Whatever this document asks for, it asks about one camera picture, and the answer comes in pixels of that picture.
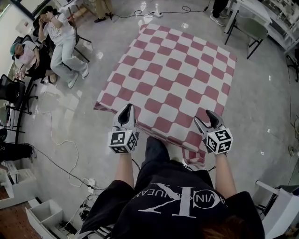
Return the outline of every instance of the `black t-shirt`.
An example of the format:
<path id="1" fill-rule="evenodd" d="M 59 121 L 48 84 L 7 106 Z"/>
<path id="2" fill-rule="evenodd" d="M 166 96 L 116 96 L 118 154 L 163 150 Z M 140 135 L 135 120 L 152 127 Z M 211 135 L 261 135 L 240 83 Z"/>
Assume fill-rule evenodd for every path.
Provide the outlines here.
<path id="1" fill-rule="evenodd" d="M 111 238 L 200 239 L 201 225 L 232 215 L 245 220 L 256 239 L 264 238 L 249 193 L 225 200 L 194 172 L 168 163 L 142 169 L 135 190 L 113 181 L 98 197 L 81 233 L 115 223 Z"/>

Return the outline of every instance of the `power strip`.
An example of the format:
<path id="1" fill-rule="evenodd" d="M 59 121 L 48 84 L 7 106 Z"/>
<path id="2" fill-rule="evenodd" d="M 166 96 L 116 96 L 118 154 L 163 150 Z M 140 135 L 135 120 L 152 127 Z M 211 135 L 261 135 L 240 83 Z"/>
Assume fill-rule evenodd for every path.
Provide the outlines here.
<path id="1" fill-rule="evenodd" d="M 162 17 L 162 16 L 163 16 L 163 14 L 160 14 L 160 13 L 157 12 L 157 11 L 152 11 L 152 14 L 153 14 L 154 16 L 156 16 L 156 17 Z"/>
<path id="2" fill-rule="evenodd" d="M 90 178 L 88 180 L 88 184 L 92 187 L 95 186 L 95 179 L 94 178 Z M 94 189 L 92 189 L 91 187 L 88 187 L 88 192 L 90 192 L 91 194 L 94 194 Z"/>

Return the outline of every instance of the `woman sitting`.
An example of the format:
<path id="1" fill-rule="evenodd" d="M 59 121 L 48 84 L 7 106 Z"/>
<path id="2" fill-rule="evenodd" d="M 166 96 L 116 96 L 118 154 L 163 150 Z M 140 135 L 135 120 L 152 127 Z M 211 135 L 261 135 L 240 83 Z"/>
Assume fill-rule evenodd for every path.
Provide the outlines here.
<path id="1" fill-rule="evenodd" d="M 38 37 L 40 42 L 44 41 L 48 35 L 55 44 L 51 69 L 67 81 L 69 88 L 72 88 L 79 76 L 75 71 L 78 71 L 84 79 L 88 75 L 89 69 L 87 63 L 73 55 L 77 44 L 75 29 L 69 24 L 66 16 L 57 12 L 52 6 L 46 6 L 39 18 Z"/>
<path id="2" fill-rule="evenodd" d="M 50 67 L 50 56 L 39 51 L 33 42 L 14 43 L 10 48 L 10 53 L 15 57 L 14 62 L 19 69 L 19 78 L 24 78 L 27 72 L 34 79 L 50 76 L 50 82 L 56 82 L 56 75 Z"/>

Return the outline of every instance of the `black pants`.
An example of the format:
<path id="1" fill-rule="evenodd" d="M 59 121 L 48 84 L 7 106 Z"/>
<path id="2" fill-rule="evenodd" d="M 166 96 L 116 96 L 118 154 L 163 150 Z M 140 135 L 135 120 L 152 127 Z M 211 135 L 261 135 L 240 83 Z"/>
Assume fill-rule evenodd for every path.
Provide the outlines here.
<path id="1" fill-rule="evenodd" d="M 228 0 L 215 0 L 213 6 L 213 17 L 218 18 L 219 14 L 225 9 Z"/>
<path id="2" fill-rule="evenodd" d="M 30 158 L 32 147 L 27 144 L 0 143 L 0 162 L 4 160 L 15 161 L 22 158 Z"/>
<path id="3" fill-rule="evenodd" d="M 39 51 L 39 58 L 40 63 L 39 66 L 35 69 L 36 63 L 33 64 L 33 66 L 28 70 L 28 74 L 33 79 L 44 79 L 46 75 L 47 70 L 51 70 L 51 58 L 49 54 L 44 51 Z"/>
<path id="4" fill-rule="evenodd" d="M 170 160 L 168 150 L 162 143 L 162 141 L 150 136 L 146 141 L 145 160 L 141 165 L 141 170 L 138 175 L 136 186 L 138 185 L 141 178 L 146 176 L 145 174 L 149 175 L 151 173 L 154 173 L 157 167 L 159 167 L 160 165 L 161 167 L 165 167 L 165 164 L 167 163 L 175 164 L 178 166 L 178 168 L 189 171 L 183 166 L 183 164 L 174 160 Z M 196 174 L 206 184 L 213 188 L 213 183 L 208 171 L 198 170 L 190 173 Z"/>

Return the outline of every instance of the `black shoe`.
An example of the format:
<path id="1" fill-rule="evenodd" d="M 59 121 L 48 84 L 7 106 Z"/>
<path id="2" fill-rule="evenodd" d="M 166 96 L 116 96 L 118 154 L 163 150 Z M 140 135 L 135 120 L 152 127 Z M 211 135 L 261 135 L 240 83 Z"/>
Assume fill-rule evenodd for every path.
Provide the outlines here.
<path id="1" fill-rule="evenodd" d="M 150 136 L 146 140 L 145 162 L 170 160 L 168 150 L 162 141 Z"/>
<path id="2" fill-rule="evenodd" d="M 103 17 L 102 19 L 101 18 L 98 18 L 97 20 L 95 20 L 94 22 L 95 23 L 98 23 L 98 22 L 101 22 L 101 21 L 104 21 L 106 20 L 106 17 Z"/>

